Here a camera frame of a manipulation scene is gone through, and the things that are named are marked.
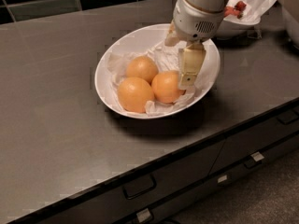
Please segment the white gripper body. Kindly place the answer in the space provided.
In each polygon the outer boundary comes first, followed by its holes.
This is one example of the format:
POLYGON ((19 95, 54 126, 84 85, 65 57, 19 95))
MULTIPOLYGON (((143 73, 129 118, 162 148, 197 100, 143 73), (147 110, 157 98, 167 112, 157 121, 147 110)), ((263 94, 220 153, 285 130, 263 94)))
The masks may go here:
POLYGON ((206 41, 213 37, 223 19, 224 0, 177 0, 173 24, 180 40, 206 41))

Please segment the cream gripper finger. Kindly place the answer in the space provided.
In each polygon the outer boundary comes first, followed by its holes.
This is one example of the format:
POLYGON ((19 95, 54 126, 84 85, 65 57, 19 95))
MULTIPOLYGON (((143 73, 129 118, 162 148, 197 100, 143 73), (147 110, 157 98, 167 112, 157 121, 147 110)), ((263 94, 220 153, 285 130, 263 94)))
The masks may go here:
POLYGON ((201 42, 189 43, 178 50, 178 86, 185 90, 192 86, 202 68, 206 50, 201 42))
POLYGON ((164 40, 164 44, 168 47, 174 47, 180 41, 177 33, 176 26, 173 21, 171 21, 167 35, 164 40))

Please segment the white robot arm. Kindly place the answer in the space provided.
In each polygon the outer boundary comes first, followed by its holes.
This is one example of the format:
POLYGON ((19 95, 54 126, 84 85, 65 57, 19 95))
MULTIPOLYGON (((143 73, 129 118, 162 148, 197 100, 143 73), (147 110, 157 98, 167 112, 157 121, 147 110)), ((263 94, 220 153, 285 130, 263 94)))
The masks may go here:
POLYGON ((165 44, 186 43, 178 52, 178 85, 187 88, 195 83, 206 58, 204 43, 208 39, 226 39, 242 26, 255 25, 276 2, 294 20, 299 19, 299 0, 177 0, 165 44))

